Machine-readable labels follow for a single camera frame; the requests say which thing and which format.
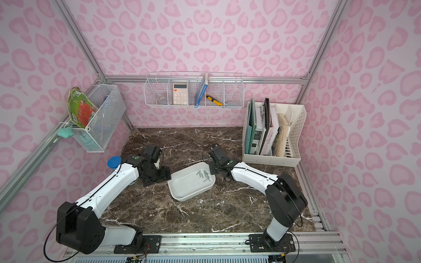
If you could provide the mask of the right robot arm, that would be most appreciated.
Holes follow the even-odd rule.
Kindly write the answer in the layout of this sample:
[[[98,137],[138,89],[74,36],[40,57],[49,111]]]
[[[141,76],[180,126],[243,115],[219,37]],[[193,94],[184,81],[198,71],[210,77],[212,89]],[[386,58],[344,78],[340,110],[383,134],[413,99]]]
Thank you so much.
[[[229,159],[220,147],[215,147],[209,155],[212,174],[220,174],[225,179],[244,183],[265,195],[273,218],[264,233],[252,245],[274,251],[297,219],[308,206],[308,201],[289,174],[269,174],[239,160]]]

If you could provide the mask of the white plastic storage box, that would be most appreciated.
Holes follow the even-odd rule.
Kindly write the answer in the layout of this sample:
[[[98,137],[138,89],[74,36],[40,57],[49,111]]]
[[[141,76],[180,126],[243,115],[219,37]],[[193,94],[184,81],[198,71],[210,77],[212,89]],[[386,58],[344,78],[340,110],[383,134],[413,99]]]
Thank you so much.
[[[209,173],[210,181],[204,182],[204,179],[196,175],[198,171],[203,169]],[[209,165],[205,162],[177,171],[171,177],[172,179],[168,181],[168,187],[172,197],[179,202],[184,202],[210,190],[216,182],[215,175],[210,173]]]

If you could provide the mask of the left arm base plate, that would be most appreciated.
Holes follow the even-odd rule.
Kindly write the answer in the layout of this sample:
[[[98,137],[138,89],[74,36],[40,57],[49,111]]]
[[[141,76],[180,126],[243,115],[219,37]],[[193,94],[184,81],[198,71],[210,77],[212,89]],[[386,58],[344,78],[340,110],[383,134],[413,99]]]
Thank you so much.
[[[141,235],[130,245],[116,245],[114,254],[158,254],[161,247],[161,235]]]

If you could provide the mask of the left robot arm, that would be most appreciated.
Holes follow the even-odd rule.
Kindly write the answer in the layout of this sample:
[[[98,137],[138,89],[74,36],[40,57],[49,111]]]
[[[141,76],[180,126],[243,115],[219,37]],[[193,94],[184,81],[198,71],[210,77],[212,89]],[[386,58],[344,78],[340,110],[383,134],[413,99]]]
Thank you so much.
[[[148,145],[139,155],[113,157],[113,172],[77,201],[63,203],[57,212],[56,241],[83,254],[99,247],[113,246],[115,253],[139,253],[147,248],[140,229],[131,226],[104,226],[104,211],[120,193],[137,180],[143,186],[169,181],[170,168],[160,165],[162,150]]]

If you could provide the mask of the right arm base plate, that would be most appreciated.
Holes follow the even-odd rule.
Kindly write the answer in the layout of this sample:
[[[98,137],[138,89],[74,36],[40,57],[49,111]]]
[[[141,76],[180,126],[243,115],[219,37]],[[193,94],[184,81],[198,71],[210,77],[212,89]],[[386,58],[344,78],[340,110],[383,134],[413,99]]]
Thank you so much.
[[[244,243],[249,245],[252,253],[291,253],[296,251],[296,246],[290,233],[286,233],[279,241],[272,240],[267,234],[264,233],[250,234]]]

